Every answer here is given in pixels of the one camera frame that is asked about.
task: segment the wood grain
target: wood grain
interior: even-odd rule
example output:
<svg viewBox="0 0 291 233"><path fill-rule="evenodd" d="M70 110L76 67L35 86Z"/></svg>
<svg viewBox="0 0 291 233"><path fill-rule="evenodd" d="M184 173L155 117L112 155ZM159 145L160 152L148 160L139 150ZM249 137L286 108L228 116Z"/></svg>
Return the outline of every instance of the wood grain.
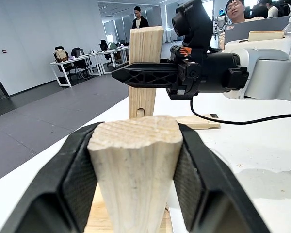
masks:
<svg viewBox="0 0 291 233"><path fill-rule="evenodd" d="M115 233L157 233L182 134L173 117L102 123L88 149Z"/></svg>
<svg viewBox="0 0 291 233"><path fill-rule="evenodd" d="M107 213L99 185L96 187L91 212L84 233L113 233L113 226ZM170 216L167 210L161 222L159 233L172 233Z"/></svg>
<svg viewBox="0 0 291 233"><path fill-rule="evenodd" d="M212 118L210 114L203 115L205 117ZM219 129L220 123L216 123L210 120L202 119L198 116L179 116L175 117L178 123L189 126L193 130L204 130L204 129Z"/></svg>
<svg viewBox="0 0 291 233"><path fill-rule="evenodd" d="M129 63L159 63L162 50L163 27L147 27L130 31ZM156 88L129 87L129 118L152 116Z"/></svg>

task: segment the glasses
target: glasses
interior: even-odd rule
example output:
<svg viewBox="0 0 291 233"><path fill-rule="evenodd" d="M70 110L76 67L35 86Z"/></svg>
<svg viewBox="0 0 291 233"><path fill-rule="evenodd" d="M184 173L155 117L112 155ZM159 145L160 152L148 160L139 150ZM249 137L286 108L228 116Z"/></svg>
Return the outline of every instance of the glasses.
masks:
<svg viewBox="0 0 291 233"><path fill-rule="evenodd" d="M233 7L236 7L236 6L238 6L239 4L240 4L239 1L234 1L234 2L230 3L230 4L228 5L227 11L231 11L231 10L233 9Z"/></svg>

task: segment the ceiling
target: ceiling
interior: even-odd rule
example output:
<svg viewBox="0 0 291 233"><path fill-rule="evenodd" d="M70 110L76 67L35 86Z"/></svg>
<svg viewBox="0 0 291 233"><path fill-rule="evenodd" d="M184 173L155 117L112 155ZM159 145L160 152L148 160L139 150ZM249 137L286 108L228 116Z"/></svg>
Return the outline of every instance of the ceiling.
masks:
<svg viewBox="0 0 291 233"><path fill-rule="evenodd" d="M188 0L99 0L98 6L102 21L105 23L133 14L135 6L140 6L141 11L144 11L162 4L167 5L173 2L182 4L187 1Z"/></svg>

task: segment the white table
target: white table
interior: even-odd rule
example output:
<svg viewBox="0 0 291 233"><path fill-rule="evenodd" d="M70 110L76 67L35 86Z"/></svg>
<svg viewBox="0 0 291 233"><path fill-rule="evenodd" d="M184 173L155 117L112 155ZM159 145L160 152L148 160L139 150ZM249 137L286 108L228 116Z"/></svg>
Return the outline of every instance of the white table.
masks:
<svg viewBox="0 0 291 233"><path fill-rule="evenodd" d="M128 118L128 98L85 125ZM222 94L199 94L194 98L198 113L217 113L225 120L253 120L291 114L291 103L283 100L230 100ZM188 101L171 101L158 89L155 115L190 115ZM204 143L229 165L274 233L291 233L291 119L248 126L222 125L199 130ZM66 137L0 179L0 228L37 174L60 149ZM175 233L185 227L174 189L168 205Z"/></svg>
<svg viewBox="0 0 291 233"><path fill-rule="evenodd" d="M97 67L97 70L98 72L95 73L93 72L92 70L92 67L91 67L91 64L90 64L90 58L93 58L94 59L94 65ZM102 75L102 72L100 70L100 64L99 64L99 61L97 59L97 53L93 53L93 54L86 54L86 55L83 55L81 57L78 57L78 58L75 58L75 59L72 59L72 60L68 60L68 61L65 61L65 62L52 62L50 63L50 67L56 77L56 80L58 82L58 85L59 86L68 86L68 87L72 87L71 86L71 83L70 83L70 80L67 76L67 73L65 71L65 68L64 68L64 65L65 64L69 64L69 63L73 63L73 62L76 62L76 61L80 61L80 60L85 60L86 64L88 65L88 68L87 70L89 71L90 75ZM64 75L65 75L65 78L66 78L66 81L67 81L67 84L61 84L60 81L59 81L59 78L58 78L58 75L56 74L56 71L55 71L55 67L57 66L60 66Z"/></svg>
<svg viewBox="0 0 291 233"><path fill-rule="evenodd" d="M125 62L127 62L126 50L129 50L129 46L125 46L123 48L118 48L118 49L115 49L115 50L106 50L106 51L98 52L96 55L98 56L98 60L99 60L99 63L100 63L100 69L102 70L102 73L103 74L111 74L111 72L106 72L105 67L103 65L103 56L105 54L110 54L111 55L112 64L113 64L113 67L115 68L116 67L116 63L115 63L114 54L116 52L121 52L122 62L125 63Z"/></svg>

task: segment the man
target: man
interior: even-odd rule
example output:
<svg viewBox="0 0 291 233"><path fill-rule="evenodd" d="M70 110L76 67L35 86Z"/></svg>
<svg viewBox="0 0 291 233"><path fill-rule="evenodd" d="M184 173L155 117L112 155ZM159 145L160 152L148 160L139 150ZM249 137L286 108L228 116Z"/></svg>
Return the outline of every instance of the man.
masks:
<svg viewBox="0 0 291 233"><path fill-rule="evenodd" d="M145 28L149 26L149 23L146 18L141 16L141 9L139 6L134 8L136 19L132 22L132 28Z"/></svg>
<svg viewBox="0 0 291 233"><path fill-rule="evenodd" d="M259 6L266 6L268 9L268 18L278 17L278 8L273 6L272 0L260 0Z"/></svg>
<svg viewBox="0 0 291 233"><path fill-rule="evenodd" d="M255 21L264 19L263 17L254 17L251 19L244 18L244 0L229 0L226 4L225 11L228 18L232 23L244 23L249 21ZM219 46L224 50L225 32L221 33L219 36Z"/></svg>

